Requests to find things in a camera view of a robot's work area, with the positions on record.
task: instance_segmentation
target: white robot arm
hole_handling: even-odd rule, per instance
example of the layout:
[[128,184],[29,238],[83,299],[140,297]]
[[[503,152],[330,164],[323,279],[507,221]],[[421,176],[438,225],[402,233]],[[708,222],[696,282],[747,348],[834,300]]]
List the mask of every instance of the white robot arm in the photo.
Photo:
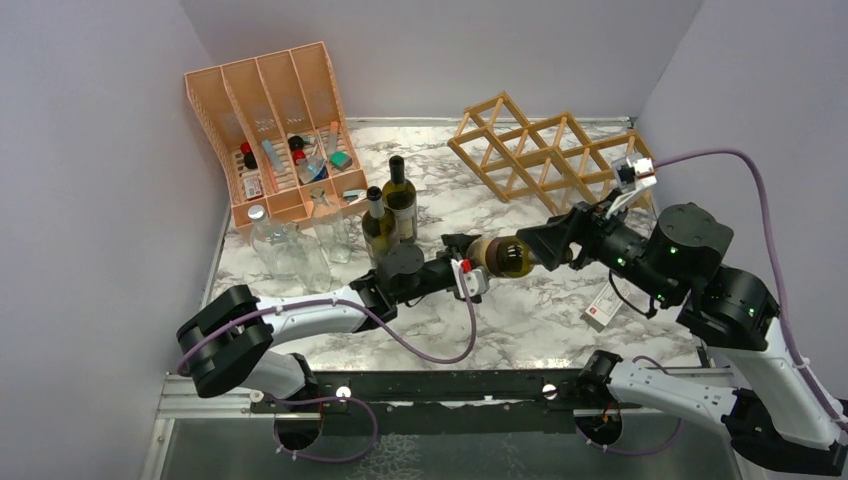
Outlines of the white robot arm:
[[[624,185],[628,193],[615,190],[597,204],[579,203],[567,215],[508,237],[505,262],[523,252],[548,270],[603,263],[661,308],[682,305],[677,322],[729,359],[752,390],[691,383],[597,351],[580,372],[576,393],[598,405],[635,403],[697,423],[771,470],[840,475],[848,455],[840,443],[846,402],[827,393],[808,365],[795,364],[781,328],[780,306],[765,284],[721,263],[733,231],[692,203],[663,210],[647,239],[624,224],[624,207],[636,198],[629,193],[655,182],[645,162],[650,164],[642,159],[617,165],[620,183],[637,183]],[[181,367],[187,366],[184,373],[191,375],[201,397],[242,386],[290,402],[312,398],[314,388],[307,386],[314,377],[306,360],[270,352],[271,346],[385,327],[397,315],[398,303],[440,290],[479,302],[488,289],[488,275],[499,270],[485,262],[489,253],[495,258],[499,252],[490,248],[483,264],[477,257],[469,262],[465,257],[477,238],[445,235],[446,249],[427,262],[417,247],[400,245],[391,261],[326,294],[256,298],[246,286],[232,287],[178,331]],[[581,247],[574,258],[572,244]],[[828,410],[840,417],[834,419]],[[584,433],[592,438],[591,431]]]

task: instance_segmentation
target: cable tie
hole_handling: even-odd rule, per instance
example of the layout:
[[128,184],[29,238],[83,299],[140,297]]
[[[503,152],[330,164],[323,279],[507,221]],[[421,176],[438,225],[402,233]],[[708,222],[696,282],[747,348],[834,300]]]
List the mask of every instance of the cable tie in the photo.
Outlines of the cable tie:
[[801,370],[802,368],[809,368],[810,367],[810,359],[809,358],[801,357],[801,361],[802,361],[802,363],[800,365],[798,365],[796,363],[793,366],[798,370]]

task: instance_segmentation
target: screw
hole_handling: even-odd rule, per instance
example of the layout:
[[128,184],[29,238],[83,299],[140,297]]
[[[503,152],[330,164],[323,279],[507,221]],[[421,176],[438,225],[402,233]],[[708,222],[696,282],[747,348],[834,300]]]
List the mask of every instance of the screw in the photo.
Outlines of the screw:
[[556,389],[556,386],[548,383],[544,387],[542,387],[542,395],[548,400],[553,400],[556,398]]

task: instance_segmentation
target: green glass bottle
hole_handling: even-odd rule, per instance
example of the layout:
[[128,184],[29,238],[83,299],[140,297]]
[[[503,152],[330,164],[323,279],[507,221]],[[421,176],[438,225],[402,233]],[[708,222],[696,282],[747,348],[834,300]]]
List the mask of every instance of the green glass bottle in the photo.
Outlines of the green glass bottle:
[[366,192],[368,211],[362,216],[362,235],[365,247],[371,257],[371,266],[388,255],[389,250],[400,243],[397,222],[391,210],[383,205],[383,192],[380,187],[370,187]]
[[418,196],[415,185],[403,171],[403,157],[389,159],[391,178],[383,186],[383,202],[395,214],[400,241],[415,243],[418,239]]

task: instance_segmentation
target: bottle label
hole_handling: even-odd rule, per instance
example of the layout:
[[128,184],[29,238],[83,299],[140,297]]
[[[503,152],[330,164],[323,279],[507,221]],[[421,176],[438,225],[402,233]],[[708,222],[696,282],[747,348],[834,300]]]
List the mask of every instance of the bottle label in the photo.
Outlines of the bottle label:
[[400,237],[397,230],[389,234],[388,238],[374,238],[366,233],[365,249],[368,251],[368,256],[371,257],[371,266],[377,268],[377,262],[385,258],[389,254],[389,250],[398,243],[400,243]]
[[398,224],[400,240],[411,240],[418,237],[418,200],[401,210],[391,209]]

